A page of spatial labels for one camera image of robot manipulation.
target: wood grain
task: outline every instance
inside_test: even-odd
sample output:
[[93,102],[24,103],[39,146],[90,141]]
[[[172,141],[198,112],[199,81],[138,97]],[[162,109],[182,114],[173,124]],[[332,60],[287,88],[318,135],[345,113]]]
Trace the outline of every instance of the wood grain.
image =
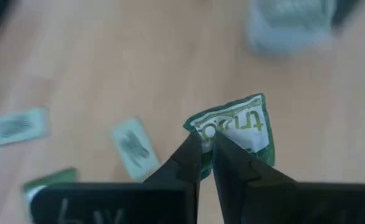
[[[0,115],[50,111],[51,135],[0,148],[0,224],[27,223],[23,183],[66,167],[126,182],[110,139],[138,115],[161,162],[183,122],[262,92],[276,168],[298,180],[365,182],[365,6],[342,37],[292,58],[250,53],[244,0],[19,0],[0,28]],[[222,223],[213,177],[198,223]]]

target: table surface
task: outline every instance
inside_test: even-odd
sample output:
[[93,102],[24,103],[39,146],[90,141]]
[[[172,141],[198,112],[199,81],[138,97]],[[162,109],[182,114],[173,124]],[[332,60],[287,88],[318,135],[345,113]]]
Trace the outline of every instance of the table surface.
[[[161,162],[191,115],[262,92],[276,168],[297,180],[365,182],[365,6],[334,39],[258,58],[244,0],[19,0],[0,28],[0,115],[46,106],[47,138],[0,148],[0,224],[27,223],[21,186],[76,167],[127,182],[112,126],[142,118]],[[222,223],[214,178],[198,223]]]

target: wooden surface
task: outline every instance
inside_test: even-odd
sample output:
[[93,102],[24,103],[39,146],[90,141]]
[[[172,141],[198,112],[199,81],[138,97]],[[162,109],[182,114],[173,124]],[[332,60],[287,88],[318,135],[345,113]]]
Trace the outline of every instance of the wooden surface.
[[[110,139],[138,115],[161,162],[212,106],[265,93],[276,168],[365,182],[365,8],[342,38],[290,59],[256,58],[244,0],[19,0],[0,30],[0,115],[46,106],[51,135],[0,148],[0,224],[27,223],[21,185],[66,167],[129,181]],[[222,223],[210,177],[199,223]]]

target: small card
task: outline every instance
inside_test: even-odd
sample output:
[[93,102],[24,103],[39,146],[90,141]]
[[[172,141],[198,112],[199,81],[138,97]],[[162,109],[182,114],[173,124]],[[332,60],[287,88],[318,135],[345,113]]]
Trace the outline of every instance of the small card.
[[30,204],[33,197],[44,187],[51,184],[76,182],[77,179],[77,169],[69,168],[24,184],[22,191],[27,211],[30,211]]
[[0,146],[47,134],[47,110],[34,108],[0,117]]
[[112,138],[133,180],[142,180],[150,171],[160,167],[149,136],[139,118],[129,119],[113,128]]

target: green wrapper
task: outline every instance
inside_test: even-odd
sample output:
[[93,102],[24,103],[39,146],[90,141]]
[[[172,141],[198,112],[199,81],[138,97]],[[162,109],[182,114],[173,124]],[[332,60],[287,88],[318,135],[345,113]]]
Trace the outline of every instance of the green wrapper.
[[185,122],[184,128],[201,137],[202,179],[212,170],[216,130],[268,165],[275,165],[274,141],[262,93],[195,114]]

